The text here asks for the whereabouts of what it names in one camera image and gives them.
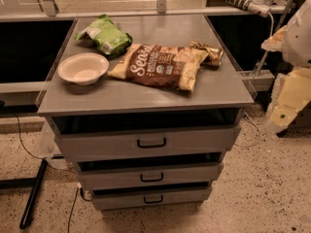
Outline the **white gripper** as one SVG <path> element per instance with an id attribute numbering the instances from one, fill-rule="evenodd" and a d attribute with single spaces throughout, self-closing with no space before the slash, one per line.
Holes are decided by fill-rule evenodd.
<path id="1" fill-rule="evenodd" d="M 264 40 L 261 48 L 281 51 L 287 26 L 284 25 Z M 298 114 L 311 102 L 311 69 L 294 67 L 289 74 L 279 73 L 272 89 L 266 113 L 265 129 L 280 133 L 287 129 Z"/>

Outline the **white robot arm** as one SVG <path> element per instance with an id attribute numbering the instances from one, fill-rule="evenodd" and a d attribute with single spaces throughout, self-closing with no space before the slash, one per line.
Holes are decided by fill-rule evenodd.
<path id="1" fill-rule="evenodd" d="M 311 102 L 311 0 L 305 0 L 288 23 L 261 47 L 281 52 L 283 60 L 293 65 L 283 78 L 278 96 L 272 95 L 266 123 L 268 131 L 280 133 Z"/>

